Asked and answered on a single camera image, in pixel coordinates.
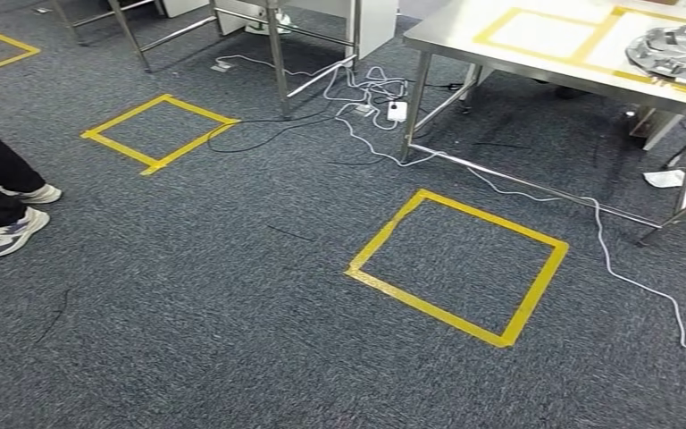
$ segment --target white cable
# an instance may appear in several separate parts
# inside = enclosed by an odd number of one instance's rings
[[[509,191],[503,191],[503,190],[497,188],[496,185],[494,185],[490,180],[488,180],[488,179],[482,177],[482,176],[481,176],[479,173],[477,173],[475,170],[473,170],[473,169],[471,169],[471,168],[469,168],[469,167],[467,167],[467,170],[469,170],[470,172],[472,172],[472,174],[474,174],[475,176],[477,176],[478,178],[480,178],[480,179],[481,179],[482,181],[484,181],[485,183],[489,184],[490,187],[493,188],[493,190],[495,190],[496,192],[498,192],[498,193],[500,193],[500,194],[504,194],[504,195],[521,195],[521,196],[523,196],[523,197],[527,197],[527,198],[530,198],[530,199],[534,199],[535,201],[556,201],[556,200],[560,200],[560,199],[561,199],[561,198],[536,198],[536,197],[533,197],[532,195],[525,194],[524,192],[509,192]],[[617,274],[617,273],[614,272],[614,269],[613,269],[612,266],[611,266],[611,253],[609,252],[608,246],[606,245],[606,242],[604,241],[604,237],[603,237],[604,227],[603,227],[603,223],[601,222],[601,205],[600,205],[600,203],[599,203],[595,198],[590,198],[590,197],[581,197],[581,198],[582,198],[582,199],[587,199],[587,200],[589,200],[589,201],[592,201],[592,202],[593,202],[593,206],[595,207],[596,225],[598,226],[598,243],[600,243],[600,246],[601,246],[601,248],[603,249],[603,252],[604,252],[604,260],[606,261],[606,270],[608,271],[608,273],[611,274],[611,275],[613,275],[614,277],[616,277],[617,279],[619,279],[619,280],[621,280],[621,281],[623,281],[623,282],[628,282],[629,284],[632,284],[632,285],[637,286],[637,287],[639,287],[639,288],[641,288],[641,289],[643,289],[643,290],[646,290],[646,291],[648,291],[648,292],[650,292],[650,293],[653,293],[654,295],[658,295],[659,297],[662,297],[662,298],[665,298],[665,299],[669,299],[669,300],[672,302],[672,306],[673,306],[673,308],[674,308],[674,318],[676,319],[676,321],[677,321],[677,326],[678,326],[679,329],[680,329],[680,345],[683,346],[683,347],[686,349],[686,342],[685,342],[685,339],[686,339],[685,325],[684,325],[684,323],[682,322],[682,316],[680,315],[680,305],[677,303],[677,300],[674,299],[674,297],[672,297],[671,295],[668,295],[668,294],[666,294],[666,293],[663,293],[663,292],[658,291],[658,290],[655,290],[655,289],[651,289],[650,287],[648,287],[648,286],[646,286],[646,285],[644,285],[644,284],[641,284],[641,283],[639,283],[639,282],[634,281],[633,279],[624,277],[623,275],[620,275],[620,274]]]
[[[253,58],[249,58],[249,57],[244,56],[244,55],[221,56],[219,58],[216,58],[215,61],[229,60],[231,58],[242,58],[242,59],[249,61],[251,63],[263,64],[263,65],[272,67],[273,69],[275,68],[274,64],[272,64],[272,63],[267,63],[266,61],[261,61],[261,60],[255,60]],[[438,152],[436,154],[432,154],[432,155],[427,156],[425,158],[412,161],[411,163],[402,163],[401,161],[399,161],[394,156],[391,156],[388,154],[382,154],[382,153],[376,151],[374,149],[374,146],[372,145],[372,143],[369,142],[369,140],[367,140],[361,136],[356,135],[356,132],[354,131],[354,127],[351,125],[351,123],[349,121],[340,117],[343,114],[343,112],[345,112],[345,110],[348,107],[350,107],[351,105],[358,105],[360,103],[365,102],[368,106],[370,106],[374,110],[374,114],[372,115],[372,124],[375,127],[379,128],[380,130],[385,130],[385,131],[394,130],[398,126],[399,122],[394,121],[392,126],[390,126],[390,127],[380,125],[377,122],[377,119],[380,117],[380,115],[382,113],[382,109],[380,109],[379,107],[377,107],[376,105],[374,105],[372,103],[372,93],[382,94],[383,96],[387,97],[390,101],[403,98],[406,96],[406,94],[408,92],[408,80],[406,80],[404,78],[389,78],[385,74],[385,70],[383,70],[382,67],[374,66],[364,76],[366,78],[366,81],[363,81],[361,83],[357,83],[355,74],[349,68],[346,68],[346,81],[347,81],[348,87],[362,91],[362,97],[361,98],[353,99],[353,98],[333,97],[330,95],[330,90],[335,85],[335,81],[338,79],[338,71],[341,68],[343,68],[341,66],[340,62],[333,63],[327,67],[321,68],[320,70],[315,71],[314,73],[309,73],[306,71],[292,72],[292,71],[289,71],[287,69],[283,69],[283,71],[286,72],[288,75],[291,75],[291,76],[303,74],[305,76],[314,77],[314,76],[316,76],[322,72],[325,72],[326,70],[328,70],[329,68],[332,68],[332,67],[336,67],[336,69],[332,73],[330,83],[325,88],[324,92],[322,93],[322,96],[326,100],[329,100],[329,101],[345,101],[345,102],[347,102],[347,104],[344,105],[343,107],[341,107],[340,110],[338,110],[338,112],[335,114],[335,120],[345,123],[346,126],[348,127],[348,135],[354,139],[362,141],[369,148],[370,152],[372,152],[373,155],[384,156],[384,157],[388,158],[389,160],[393,161],[394,163],[396,163],[400,167],[409,167],[412,165],[423,163],[424,161],[432,159],[433,157],[435,157],[437,155],[445,155],[442,152]],[[375,72],[379,72],[380,76],[376,76],[374,74]],[[387,86],[394,85],[394,84],[399,85],[397,92],[391,92],[387,88]]]
[[[510,190],[501,190],[501,189],[499,189],[495,184],[493,184],[492,181],[489,181],[488,179],[485,179],[484,177],[480,176],[480,174],[477,173],[475,170],[473,170],[473,169],[471,169],[471,168],[469,168],[469,167],[467,167],[467,170],[469,170],[469,172],[471,172],[472,174],[474,174],[475,176],[477,176],[477,178],[480,179],[481,181],[484,181],[485,183],[488,183],[488,186],[490,186],[491,188],[493,188],[493,190],[495,190],[495,191],[496,191],[497,193],[499,193],[499,194],[504,194],[504,195],[521,195],[521,196],[523,196],[523,197],[527,197],[527,198],[529,198],[529,199],[534,199],[535,201],[540,201],[540,202],[543,202],[543,203],[548,202],[548,201],[558,201],[559,199],[561,199],[561,198],[536,198],[536,197],[533,197],[532,195],[525,194],[524,192],[513,192],[513,191],[510,191]]]
[[[254,60],[252,58],[248,58],[247,56],[243,56],[243,55],[222,56],[222,57],[217,58],[217,61],[230,59],[230,58],[242,58],[242,59],[247,60],[251,63],[264,64],[264,65],[268,65],[268,66],[274,68],[274,64],[272,64],[272,63]],[[346,126],[348,127],[348,135],[354,139],[362,141],[369,148],[370,152],[372,152],[373,155],[386,157],[389,160],[396,163],[396,165],[398,165],[399,167],[409,167],[412,165],[416,165],[416,164],[428,161],[435,156],[445,155],[445,153],[443,153],[443,152],[436,152],[430,156],[427,156],[427,157],[422,158],[422,159],[418,159],[418,160],[413,161],[411,163],[402,163],[401,161],[399,161],[394,156],[377,152],[374,149],[374,146],[372,145],[372,143],[369,142],[369,140],[367,140],[361,136],[356,135],[356,133],[354,132],[354,127],[351,125],[351,123],[349,121],[340,117],[343,114],[343,112],[345,112],[346,109],[349,108],[350,106],[358,105],[359,103],[366,102],[366,104],[369,105],[375,111],[375,114],[372,116],[372,124],[374,124],[375,127],[379,128],[381,130],[394,130],[398,126],[398,122],[394,122],[392,127],[383,127],[377,123],[377,118],[381,114],[381,109],[379,107],[377,107],[376,105],[372,104],[372,93],[382,94],[383,96],[387,97],[391,101],[400,99],[400,98],[404,97],[407,93],[407,89],[408,89],[408,81],[407,80],[402,79],[402,78],[389,78],[388,76],[386,76],[385,71],[381,67],[375,66],[375,67],[372,67],[367,72],[367,74],[365,76],[365,78],[367,79],[366,81],[361,82],[361,83],[357,83],[356,82],[356,76],[354,75],[354,73],[350,69],[346,68],[348,87],[353,88],[353,89],[359,89],[362,91],[362,98],[351,99],[351,98],[336,98],[336,97],[330,96],[330,90],[332,89],[333,85],[335,84],[335,81],[338,78],[338,70],[340,70],[340,66],[338,63],[334,63],[332,65],[324,67],[318,71],[315,71],[314,73],[309,73],[306,71],[292,72],[292,71],[288,71],[288,70],[284,70],[284,72],[286,72],[288,75],[291,75],[291,76],[296,76],[296,75],[301,74],[301,75],[305,75],[305,76],[309,76],[309,77],[314,77],[314,76],[328,70],[330,67],[338,67],[338,68],[335,70],[335,72],[332,73],[332,79],[330,79],[330,83],[328,84],[327,88],[324,90],[324,92],[322,94],[323,94],[325,99],[330,100],[330,101],[345,101],[345,102],[347,102],[347,104],[345,104],[343,107],[341,107],[340,110],[338,110],[338,112],[335,114],[335,120],[345,123]],[[375,71],[380,72],[379,77],[374,76]],[[390,92],[386,88],[386,86],[393,85],[393,84],[400,84],[399,90],[397,93]],[[532,195],[526,194],[524,192],[501,190],[492,181],[481,176],[479,173],[477,173],[472,168],[467,167],[467,170],[469,170],[472,174],[477,176],[477,178],[479,178],[480,180],[484,181],[494,191],[496,191],[499,194],[520,195],[520,196],[523,196],[523,197],[526,197],[526,198],[529,198],[529,199],[532,199],[535,201],[539,201],[539,202],[558,201],[561,199],[561,198],[536,198],[536,197],[533,197]],[[680,329],[680,345],[686,349],[685,325],[682,322],[682,316],[680,314],[680,305],[677,303],[677,300],[674,299],[674,297],[672,297],[671,295],[668,295],[668,294],[663,293],[663,292],[658,291],[658,290],[651,289],[644,284],[641,284],[639,282],[636,282],[632,279],[629,279],[627,277],[624,277],[623,275],[620,275],[620,274],[617,274],[614,272],[614,269],[611,266],[611,254],[610,254],[610,252],[608,250],[608,246],[606,245],[606,242],[604,241],[604,238],[603,238],[604,227],[603,227],[603,223],[601,222],[601,205],[595,198],[590,198],[590,197],[581,197],[581,198],[592,201],[593,206],[595,207],[596,225],[598,226],[598,243],[600,244],[601,248],[603,249],[604,260],[606,262],[606,269],[607,269],[608,273],[613,275],[615,278],[622,280],[623,282],[628,282],[629,284],[632,284],[632,285],[637,286],[643,290],[646,290],[650,293],[653,293],[654,295],[658,295],[659,297],[669,299],[672,302],[672,306],[674,308],[674,317],[677,321],[677,326]]]

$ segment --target yellow tape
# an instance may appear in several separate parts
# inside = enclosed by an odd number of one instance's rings
[[[175,150],[171,154],[165,156],[162,159],[154,159],[151,156],[142,154],[138,152],[137,150],[127,147],[123,145],[122,143],[119,143],[117,141],[114,141],[112,139],[109,139],[107,137],[104,137],[101,135],[102,132],[109,130],[115,125],[119,125],[122,122],[127,121],[128,119],[132,118],[133,116],[140,114],[144,112],[145,110],[150,109],[151,107],[154,107],[155,105],[158,105],[162,102],[167,102],[172,105],[176,105],[177,107],[186,110],[188,112],[192,112],[194,114],[200,114],[202,116],[205,116],[209,119],[213,119],[217,122],[221,122],[222,124],[215,128],[212,131],[207,132],[203,136],[199,137],[198,139],[195,139],[188,144],[186,144],[183,147],[180,147],[179,149]],[[155,172],[158,172],[159,170],[163,169],[176,159],[180,158],[181,156],[184,156],[186,153],[190,152],[191,150],[195,149],[196,147],[199,147],[206,143],[209,138],[214,138],[216,136],[219,136],[229,128],[231,128],[233,125],[236,123],[240,122],[237,119],[232,119],[228,118],[226,116],[222,116],[220,114],[216,114],[214,112],[209,112],[206,109],[203,109],[201,107],[198,107],[197,105],[192,105],[190,103],[186,103],[184,101],[181,101],[175,97],[173,97],[171,94],[162,94],[159,97],[154,98],[153,100],[147,101],[142,105],[139,105],[138,107],[135,107],[133,109],[130,109],[129,111],[125,112],[124,114],[121,114],[120,116],[117,116],[116,118],[111,119],[108,122],[104,122],[101,125],[95,127],[93,130],[88,130],[85,131],[81,137],[84,139],[93,139],[107,147],[110,147],[124,155],[127,155],[131,158],[137,159],[141,163],[148,165],[148,168],[145,169],[141,175],[144,176],[149,176]]]
[[[351,277],[357,279],[358,281],[364,284],[372,286],[374,289],[380,290],[390,295],[391,297],[398,299],[399,301],[403,302],[404,304],[407,304],[408,306],[414,307],[427,315],[435,317],[443,323],[449,324],[455,327],[456,329],[473,335],[479,338],[480,340],[487,342],[488,344],[491,344],[499,348],[508,347],[514,344],[513,342],[508,342],[506,339],[496,335],[493,332],[480,328],[480,326],[477,326],[476,324],[467,322],[466,320],[456,315],[452,315],[451,313],[442,308],[435,307],[429,302],[419,299],[416,296],[404,290],[401,290],[395,286],[391,286],[386,282],[383,282],[382,280],[369,275],[368,273],[364,273],[362,271],[357,271],[354,269],[349,269],[348,271],[346,271],[346,274],[350,275]]]
[[[158,161],[152,158],[151,156],[142,154],[131,147],[127,147],[122,143],[109,139],[108,137],[104,137],[101,134],[95,134],[93,132],[86,131],[81,135],[81,137],[84,139],[93,139],[101,143],[102,145],[110,147],[116,150],[117,152],[120,152],[121,154],[129,156],[130,158],[136,159],[143,164],[155,165],[156,163],[158,163]]]
[[[515,310],[514,315],[509,321],[508,325],[504,329],[501,335],[497,335],[494,332],[490,332],[486,329],[481,328],[476,324],[467,322],[466,320],[449,313],[439,307],[436,307],[429,302],[426,302],[418,297],[401,290],[391,284],[388,284],[368,273],[362,271],[364,265],[369,261],[369,259],[374,255],[377,250],[382,247],[382,245],[388,240],[390,235],[396,229],[398,224],[410,213],[412,213],[424,200],[430,200],[440,203],[444,206],[454,208],[461,212],[467,213],[472,216],[479,217],[487,222],[494,223],[498,226],[507,228],[509,230],[518,232],[531,239],[541,241],[548,244],[553,248],[553,252],[548,257],[548,261],[540,269],[538,277],[532,284],[530,289],[525,294],[522,302],[519,304],[518,308]],[[516,342],[519,334],[522,332],[523,327],[527,324],[532,311],[538,305],[540,298],[545,292],[548,284],[551,282],[556,270],[561,265],[564,260],[567,249],[569,246],[561,240],[554,239],[540,232],[531,230],[520,224],[513,223],[494,214],[483,212],[477,208],[468,206],[466,204],[460,203],[450,198],[442,197],[436,193],[430,192],[426,189],[419,189],[409,200],[396,212],[393,218],[388,221],[385,226],[368,242],[364,248],[354,257],[351,261],[346,274],[357,279],[358,281],[373,287],[374,289],[380,290],[383,293],[390,295],[391,297],[400,300],[401,302],[407,304],[408,306],[414,307],[427,315],[431,315],[436,319],[454,326],[461,331],[467,332],[488,344],[495,347],[508,347]]]
[[[496,34],[497,31],[502,29],[514,17],[516,17],[517,15],[519,15],[521,13],[529,13],[529,14],[533,14],[533,15],[547,17],[550,19],[555,19],[558,21],[571,22],[574,24],[591,26],[594,28],[594,32],[580,47],[578,47],[578,49],[574,52],[574,54],[567,56],[567,57],[542,54],[540,52],[532,51],[530,49],[524,49],[524,48],[520,48],[517,46],[511,46],[511,45],[505,45],[505,44],[501,44],[501,43],[494,42],[491,40],[491,38],[493,37],[493,35]],[[686,23],[686,19],[684,19],[684,18],[679,18],[679,17],[672,16],[672,15],[664,15],[662,13],[654,13],[654,12],[650,12],[650,11],[642,11],[640,9],[632,9],[629,7],[622,7],[622,6],[615,7],[611,11],[611,13],[602,22],[587,22],[587,21],[575,20],[575,19],[568,18],[565,16],[559,16],[559,15],[554,15],[554,14],[550,14],[550,13],[541,13],[538,11],[532,11],[532,10],[527,10],[527,9],[521,9],[518,7],[512,7],[512,8],[509,8],[509,10],[506,13],[504,13],[503,15],[501,15],[497,20],[492,22],[486,29],[479,32],[477,34],[477,36],[475,36],[474,41],[477,43],[482,43],[483,45],[500,47],[500,48],[503,48],[503,49],[508,50],[508,51],[512,51],[512,52],[516,52],[516,53],[524,54],[524,55],[529,55],[529,56],[539,58],[542,60],[556,61],[559,63],[572,65],[575,67],[582,67],[583,69],[592,70],[594,72],[602,72],[602,73],[610,74],[612,76],[616,76],[619,78],[634,80],[636,82],[654,83],[656,85],[668,85],[668,86],[671,86],[673,89],[676,89],[676,90],[679,90],[682,92],[686,92],[686,85],[683,85],[681,83],[667,82],[664,80],[659,81],[655,78],[652,78],[652,77],[649,77],[646,75],[640,75],[640,74],[635,74],[635,73],[629,73],[627,71],[609,69],[607,67],[587,63],[587,58],[590,55],[590,53],[593,51],[593,49],[598,45],[598,43],[601,40],[603,40],[603,37],[609,32],[609,30],[611,30],[616,25],[616,23],[619,21],[619,19],[622,18],[626,13],[638,13],[638,14],[642,14],[642,15],[646,15],[646,16],[650,16],[650,17],[658,18],[658,19],[662,19],[662,20],[675,21],[675,22],[679,22],[679,23]]]
[[[124,114],[121,114],[120,116],[117,116],[114,119],[111,119],[110,121],[104,122],[101,125],[95,127],[93,130],[89,130],[88,132],[93,132],[94,134],[100,134],[106,130],[109,130],[112,128],[114,125],[119,125],[122,122],[127,121],[131,117],[135,116],[136,114],[143,113],[144,111],[150,109],[151,107],[154,107],[155,105],[158,105],[159,103],[168,100],[172,95],[170,94],[163,94],[157,98],[154,98],[151,101],[146,101],[144,104],[139,105],[138,107],[134,107],[130,109],[129,111],[125,112]]]
[[[19,40],[15,40],[13,38],[8,38],[7,36],[4,36],[3,34],[0,34],[0,41],[8,43],[9,45],[12,45],[12,46],[16,46],[19,49],[23,49],[23,50],[27,51],[24,54],[19,54],[17,56],[13,56],[12,58],[7,58],[3,61],[0,61],[0,67],[3,67],[7,64],[11,64],[11,63],[20,61],[24,58],[27,58],[29,56],[33,56],[33,55],[40,52],[40,49],[38,49],[36,47],[30,46],[26,43],[22,43]]]

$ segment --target metal table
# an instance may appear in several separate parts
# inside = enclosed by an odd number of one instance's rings
[[[406,159],[412,151],[423,152],[594,207],[588,199],[417,145],[414,136],[457,99],[471,94],[481,81],[483,67],[686,116],[686,85],[647,76],[631,66],[623,52],[627,43],[648,29],[683,23],[686,8],[640,0],[454,0],[404,36],[406,45],[421,54],[401,157]],[[452,97],[420,119],[422,94],[434,55],[471,63],[472,76]],[[685,152],[686,148],[672,162]],[[653,228],[648,236],[653,235],[686,218],[686,177],[673,216],[666,221],[656,222],[611,206],[601,206],[601,210]],[[640,242],[646,243],[648,236]]]
[[[266,21],[256,18],[254,16],[246,15],[244,13],[237,13],[233,12],[224,8],[217,7],[217,4],[215,0],[209,0],[209,11],[210,14],[208,17],[204,18],[201,21],[194,22],[187,27],[183,29],[178,29],[177,31],[172,32],[171,34],[164,36],[163,38],[160,38],[154,42],[149,43],[148,45],[141,46],[138,43],[138,40],[136,39],[135,35],[132,33],[130,30],[130,26],[128,25],[127,18],[125,17],[125,11],[128,11],[130,9],[135,9],[140,6],[144,6],[146,4],[155,4],[156,7],[159,10],[160,14],[163,14],[163,8],[160,0],[141,0],[139,2],[136,2],[135,4],[130,4],[125,7],[120,6],[119,0],[109,0],[109,4],[112,7],[112,10],[108,13],[102,13],[97,16],[93,16],[90,18],[86,18],[80,21],[71,21],[67,14],[65,13],[64,9],[62,8],[62,4],[60,0],[52,0],[54,8],[56,11],[59,13],[59,16],[61,17],[62,21],[64,21],[64,24],[67,26],[68,29],[70,29],[70,32],[72,36],[75,38],[75,40],[82,46],[85,45],[83,42],[82,38],[79,36],[76,28],[87,25],[91,22],[96,22],[99,20],[102,20],[104,18],[108,18],[111,16],[114,16],[117,21],[119,22],[120,26],[122,27],[122,30],[125,33],[125,37],[128,39],[130,44],[133,46],[133,49],[135,50],[136,54],[138,55],[138,58],[140,59],[140,62],[143,63],[143,67],[146,70],[146,72],[151,72],[151,65],[149,64],[148,60],[146,59],[146,51],[149,51],[151,49],[154,49],[155,47],[161,46],[171,40],[174,40],[175,38],[178,38],[184,34],[189,33],[190,31],[193,31],[195,29],[199,29],[206,24],[209,24],[211,22],[214,22],[216,25],[216,30],[217,30],[217,38],[219,39],[222,36],[222,31],[220,30],[220,22],[219,22],[219,13],[226,13],[228,15],[233,15],[237,16],[239,18],[243,18],[245,20],[249,21],[254,21],[258,23],[262,23],[264,25],[267,25],[269,28],[269,39],[270,39],[270,45],[272,47],[272,60],[275,66],[275,74],[276,74],[276,79],[277,79],[277,87],[278,91],[280,92],[280,105],[282,108],[282,114],[286,118],[290,117],[290,99],[292,97],[295,97],[296,95],[300,94],[302,91],[305,89],[309,88],[311,85],[313,85],[315,82],[324,79],[326,76],[329,76],[331,73],[335,72],[338,68],[348,66],[352,64],[354,67],[356,67],[356,64],[360,58],[359,54],[359,47],[361,46],[360,43],[360,36],[361,36],[361,21],[362,21],[362,0],[353,0],[354,1],[354,31],[353,31],[353,40],[344,40],[340,38],[333,38],[330,36],[326,36],[323,34],[319,34],[313,31],[309,31],[306,29],[300,29],[298,27],[290,27],[286,26],[283,24],[278,23],[277,20],[277,11],[278,9],[283,6],[284,4],[288,3],[290,0],[239,0],[240,2],[243,3],[248,3],[248,4],[254,4],[254,5],[259,5],[262,6],[266,9]],[[301,85],[300,87],[294,89],[293,91],[288,91],[288,79],[287,76],[285,75],[285,72],[283,71],[285,69],[285,64],[283,60],[283,55],[282,55],[282,48],[280,47],[280,31],[279,29],[289,29],[293,32],[296,32],[298,34],[303,34],[312,38],[319,38],[322,40],[327,40],[329,42],[337,43],[340,45],[344,46],[351,46],[353,48],[353,54],[350,55],[348,58],[345,58],[341,61],[338,61],[334,64],[331,65],[330,68],[325,70],[322,73],[319,73],[318,75],[314,76],[311,78],[307,83],[304,85]]]

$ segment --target white sneaker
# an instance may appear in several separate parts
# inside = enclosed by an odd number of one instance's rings
[[[266,19],[267,16],[267,11],[262,10],[259,13],[259,18],[261,19]],[[289,27],[293,26],[293,22],[290,20],[290,17],[287,16],[287,14],[283,13],[282,10],[277,11],[277,22],[282,24],[282,25],[287,25]],[[251,34],[259,34],[262,36],[269,36],[270,35],[270,29],[269,26],[262,24],[261,22],[249,22],[246,24],[246,33],[251,33]],[[278,29],[278,32],[280,34],[289,34],[290,30],[289,29]]]
[[[22,204],[48,204],[53,203],[62,197],[62,191],[48,183],[33,192],[14,192],[1,187],[0,191],[9,197],[19,199]]]
[[[0,257],[23,248],[30,237],[42,230],[49,220],[48,214],[28,207],[25,217],[9,226],[0,227]]]

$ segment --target floor marking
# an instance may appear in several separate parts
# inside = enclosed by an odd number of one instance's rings
[[[23,54],[19,54],[17,56],[13,56],[12,58],[7,58],[3,61],[0,61],[0,67],[3,67],[7,64],[11,64],[17,61],[20,61],[21,59],[27,58],[29,56],[33,56],[37,53],[40,52],[40,49],[30,46],[28,44],[22,43],[19,40],[14,40],[13,38],[8,38],[7,36],[0,34],[0,41],[7,43],[9,45],[18,47],[19,49],[22,49],[25,51]]]
[[[446,310],[436,307],[431,303],[406,292],[405,290],[401,290],[362,271],[364,264],[366,264],[372,255],[374,255],[374,253],[377,252],[377,250],[380,249],[383,244],[385,244],[398,224],[425,200],[434,201],[442,204],[443,206],[448,206],[454,208],[455,210],[467,213],[468,215],[479,217],[484,221],[494,223],[503,228],[518,232],[526,237],[530,237],[531,239],[548,244],[553,248],[553,251],[548,257],[548,261],[546,261],[546,264],[544,264],[540,269],[538,277],[527,291],[527,294],[524,296],[522,302],[519,304],[519,307],[514,312],[514,315],[512,316],[508,325],[500,335],[483,329],[476,324],[472,324],[471,322],[468,322],[457,315],[453,315]],[[403,207],[396,212],[393,218],[385,224],[385,226],[372,238],[372,240],[364,246],[361,252],[356,255],[346,270],[346,274],[368,286],[373,287],[374,289],[380,290],[383,293],[398,299],[408,306],[414,307],[446,324],[450,324],[457,329],[469,333],[470,335],[473,335],[480,340],[487,342],[488,344],[503,348],[514,345],[517,338],[519,338],[519,334],[527,324],[527,320],[530,318],[532,311],[538,305],[540,297],[542,297],[543,292],[545,292],[548,284],[551,282],[556,270],[564,260],[564,256],[566,255],[566,251],[568,249],[569,245],[561,240],[554,239],[541,232],[531,230],[518,223],[513,223],[494,214],[483,212],[477,208],[467,206],[453,199],[442,197],[441,195],[430,192],[426,189],[420,189],[406,202],[406,204],[404,204]]]
[[[132,147],[123,145],[122,143],[115,141],[113,139],[109,139],[108,137],[103,136],[101,134],[102,132],[109,130],[113,126],[119,125],[120,123],[127,121],[133,116],[143,113],[151,107],[154,107],[155,105],[165,102],[171,105],[176,105],[177,107],[185,111],[191,112],[193,114],[200,114],[201,116],[215,120],[219,122],[220,125],[161,159],[155,159],[151,156],[148,156],[133,149]],[[186,103],[182,100],[175,98],[172,94],[162,94],[159,97],[154,98],[153,100],[147,101],[144,104],[139,105],[138,107],[130,109],[124,114],[121,114],[107,122],[102,123],[101,125],[98,125],[92,130],[87,130],[83,132],[80,136],[84,139],[93,139],[106,147],[110,147],[116,150],[117,152],[120,152],[126,156],[129,156],[139,161],[142,164],[147,165],[148,168],[146,168],[141,173],[141,175],[148,176],[163,169],[164,167],[166,167],[176,159],[180,158],[181,156],[184,156],[186,153],[190,152],[196,147],[203,145],[204,143],[206,143],[206,141],[209,140],[210,137],[214,138],[216,136],[219,136],[226,130],[229,130],[230,128],[232,128],[233,125],[235,125],[238,122],[240,121],[237,119],[228,118],[226,116],[210,112],[202,107],[198,107],[197,105]]]

